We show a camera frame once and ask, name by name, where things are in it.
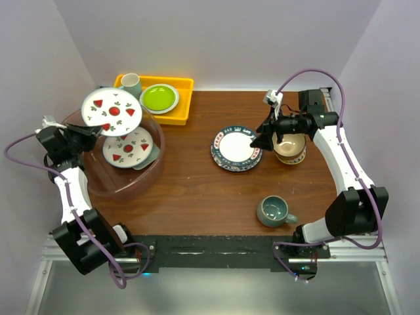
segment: orange plastic tray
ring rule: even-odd
[[[115,79],[114,87],[121,86],[121,78],[123,74],[120,74]],[[157,122],[161,125],[186,125],[188,120],[188,114],[190,113],[190,104],[192,96],[192,88],[194,87],[194,80],[187,77],[154,77],[147,75],[139,75],[140,82],[142,83],[143,91],[150,85],[164,83],[172,85],[178,90],[179,102],[178,105],[170,112],[154,115]]]

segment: brown surface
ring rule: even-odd
[[[311,141],[306,159],[295,166],[263,152],[254,169],[232,173],[211,158],[210,144],[223,127],[259,126],[269,111],[263,96],[194,92],[187,125],[162,126],[167,149],[156,183],[132,201],[92,198],[94,206],[111,224],[122,222],[134,234],[291,235],[295,226],[267,228],[258,221],[257,205],[269,195],[284,198],[299,224],[323,217],[335,198],[335,185]],[[297,93],[285,93],[283,103],[297,108]]]

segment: transparent bowl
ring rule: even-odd
[[[153,163],[141,170],[120,169],[110,165],[102,154],[102,147],[106,139],[100,136],[91,152],[83,153],[88,179],[87,189],[90,194],[123,202],[138,197],[145,192],[160,176],[163,168],[163,153],[165,151],[165,137],[159,123],[153,115],[142,107],[143,116],[140,126],[152,136],[154,143],[160,148],[159,155]],[[85,126],[80,110],[69,115],[63,123]]]

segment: white wall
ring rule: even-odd
[[[78,108],[94,83],[52,0],[2,1],[0,148]],[[12,153],[42,161],[35,139]],[[0,157],[0,314],[23,314],[48,232],[60,224],[58,189],[42,171]]]
[[[382,0],[340,76],[349,142],[390,195],[385,245],[404,314],[420,310],[419,12],[416,0]]]
[[[138,72],[273,88],[307,67],[341,73],[380,0],[55,2],[98,84]],[[305,75],[288,89],[330,84]]]

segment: beige bowl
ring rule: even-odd
[[[272,137],[274,152],[277,158],[285,164],[296,165],[306,156],[306,138],[302,133],[296,135],[283,135],[283,140],[277,143],[277,134]]]

